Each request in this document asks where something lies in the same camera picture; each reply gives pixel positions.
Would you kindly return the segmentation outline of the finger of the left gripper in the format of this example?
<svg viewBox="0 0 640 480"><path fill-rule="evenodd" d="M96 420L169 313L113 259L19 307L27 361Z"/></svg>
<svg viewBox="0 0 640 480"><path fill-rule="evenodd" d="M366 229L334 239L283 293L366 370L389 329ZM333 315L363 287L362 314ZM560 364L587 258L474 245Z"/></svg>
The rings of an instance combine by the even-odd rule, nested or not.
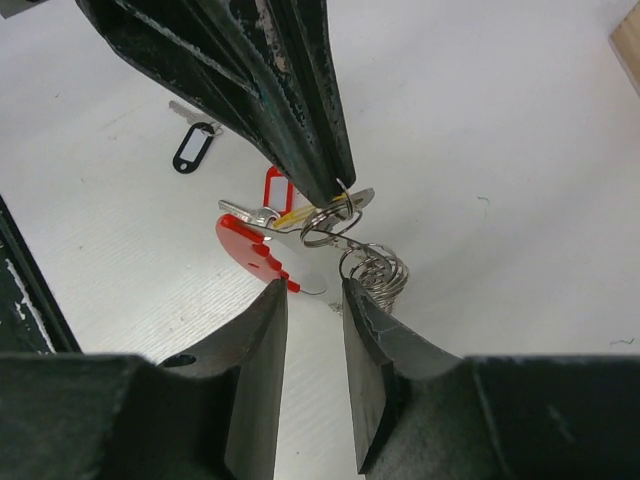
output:
<svg viewBox="0 0 640 480"><path fill-rule="evenodd" d="M355 183L326 1L231 1L257 87L259 137L298 185Z"/></svg>
<svg viewBox="0 0 640 480"><path fill-rule="evenodd" d="M257 87L229 2L83 0L77 6L122 60L249 141L312 204L327 205L343 183L294 183L259 137Z"/></svg>

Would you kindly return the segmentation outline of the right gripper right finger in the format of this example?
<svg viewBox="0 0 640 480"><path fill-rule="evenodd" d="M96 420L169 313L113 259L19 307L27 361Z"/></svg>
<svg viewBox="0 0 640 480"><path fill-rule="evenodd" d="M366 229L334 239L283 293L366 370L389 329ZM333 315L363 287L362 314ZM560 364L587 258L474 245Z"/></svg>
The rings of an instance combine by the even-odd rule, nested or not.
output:
<svg viewBox="0 0 640 480"><path fill-rule="evenodd" d="M358 472L368 479L635 479L639 359L454 356L343 284Z"/></svg>

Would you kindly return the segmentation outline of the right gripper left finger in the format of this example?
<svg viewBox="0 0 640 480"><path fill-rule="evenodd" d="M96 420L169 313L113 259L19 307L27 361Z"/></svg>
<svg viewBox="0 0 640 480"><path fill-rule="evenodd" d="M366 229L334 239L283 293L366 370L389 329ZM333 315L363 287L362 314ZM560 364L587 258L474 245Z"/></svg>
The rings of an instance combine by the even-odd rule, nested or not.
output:
<svg viewBox="0 0 640 480"><path fill-rule="evenodd" d="M270 479L287 342L287 286L183 352L5 354L5 479Z"/></svg>

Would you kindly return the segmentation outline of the black tag key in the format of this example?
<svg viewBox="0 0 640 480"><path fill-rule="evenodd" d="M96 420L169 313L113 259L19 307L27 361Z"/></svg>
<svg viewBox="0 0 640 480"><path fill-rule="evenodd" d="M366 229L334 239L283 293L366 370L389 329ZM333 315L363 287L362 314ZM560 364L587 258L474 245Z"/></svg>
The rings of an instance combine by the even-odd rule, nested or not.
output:
<svg viewBox="0 0 640 480"><path fill-rule="evenodd" d="M169 108L189 124L189 129L172 159L174 170L186 175L196 171L213 141L222 133L219 122L202 112L196 112L171 100Z"/></svg>

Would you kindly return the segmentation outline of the red handled keyring holder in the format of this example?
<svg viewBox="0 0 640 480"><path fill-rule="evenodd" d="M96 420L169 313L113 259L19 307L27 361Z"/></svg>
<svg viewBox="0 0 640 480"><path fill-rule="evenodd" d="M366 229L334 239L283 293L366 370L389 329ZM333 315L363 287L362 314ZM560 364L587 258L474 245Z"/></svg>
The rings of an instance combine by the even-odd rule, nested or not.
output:
<svg viewBox="0 0 640 480"><path fill-rule="evenodd" d="M347 221L337 221L334 199L319 208L322 215L289 230L248 224L223 212L216 235L239 266L265 283L283 278L291 293L335 305L341 301L342 280L354 279L390 313L409 281L410 270L391 248L347 236L362 219L364 209L355 214L352 193L344 194Z"/></svg>

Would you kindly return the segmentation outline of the yellow tag key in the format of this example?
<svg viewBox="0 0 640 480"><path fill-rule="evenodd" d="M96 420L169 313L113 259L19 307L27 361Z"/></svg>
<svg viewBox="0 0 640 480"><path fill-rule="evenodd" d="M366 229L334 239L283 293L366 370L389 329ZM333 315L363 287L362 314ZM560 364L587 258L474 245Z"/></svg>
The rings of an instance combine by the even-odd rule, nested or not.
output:
<svg viewBox="0 0 640 480"><path fill-rule="evenodd" d="M354 203L354 213L357 214L362 211L374 197L375 190L373 188L365 188L356 193L352 193L350 198ZM343 194L338 196L335 199L335 203L338 205L338 212L336 214L337 221L347 221L349 218L347 195ZM272 226L276 230L289 230L295 227L301 227L307 220L317 215L322 215L321 209L308 205L284 214L281 218L275 220Z"/></svg>

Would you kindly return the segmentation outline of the red tag key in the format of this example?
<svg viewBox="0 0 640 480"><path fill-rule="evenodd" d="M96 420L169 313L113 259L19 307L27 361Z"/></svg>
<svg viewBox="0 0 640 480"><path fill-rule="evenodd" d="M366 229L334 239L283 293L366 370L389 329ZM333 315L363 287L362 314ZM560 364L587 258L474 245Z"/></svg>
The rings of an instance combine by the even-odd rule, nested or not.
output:
<svg viewBox="0 0 640 480"><path fill-rule="evenodd" d="M248 224L268 227L293 211L296 189L276 167L270 167L265 176L263 205L249 209L228 200L219 200L220 210Z"/></svg>

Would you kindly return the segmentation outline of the wooden clothes rack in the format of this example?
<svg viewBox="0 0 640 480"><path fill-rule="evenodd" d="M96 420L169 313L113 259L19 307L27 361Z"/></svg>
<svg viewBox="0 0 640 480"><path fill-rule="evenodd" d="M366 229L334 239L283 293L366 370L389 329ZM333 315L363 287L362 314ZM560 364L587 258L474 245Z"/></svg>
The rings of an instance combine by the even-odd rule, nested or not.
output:
<svg viewBox="0 0 640 480"><path fill-rule="evenodd" d="M639 2L609 35L609 43L636 93L639 93Z"/></svg>

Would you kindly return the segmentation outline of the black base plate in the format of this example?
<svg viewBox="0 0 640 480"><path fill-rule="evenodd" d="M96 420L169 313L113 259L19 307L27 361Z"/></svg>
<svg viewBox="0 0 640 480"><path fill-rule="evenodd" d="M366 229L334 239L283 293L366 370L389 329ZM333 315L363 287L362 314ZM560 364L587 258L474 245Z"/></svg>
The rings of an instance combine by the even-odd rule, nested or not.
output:
<svg viewBox="0 0 640 480"><path fill-rule="evenodd" d="M79 353L81 348L5 203L0 256L1 351Z"/></svg>

